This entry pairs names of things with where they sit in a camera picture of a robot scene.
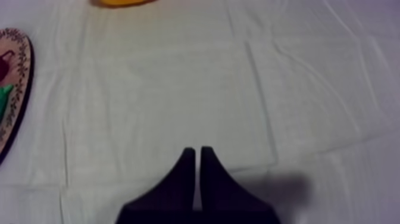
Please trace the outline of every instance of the oval plate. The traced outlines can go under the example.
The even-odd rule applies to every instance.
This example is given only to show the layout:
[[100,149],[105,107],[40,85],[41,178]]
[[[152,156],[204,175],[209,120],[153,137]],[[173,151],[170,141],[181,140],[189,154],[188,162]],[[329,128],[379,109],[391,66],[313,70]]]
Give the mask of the oval plate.
[[33,48],[22,31],[14,28],[0,29],[0,55],[9,50],[14,51],[15,55],[5,60],[10,69],[0,86],[13,84],[14,87],[0,122],[0,164],[13,144],[24,117],[34,71]]

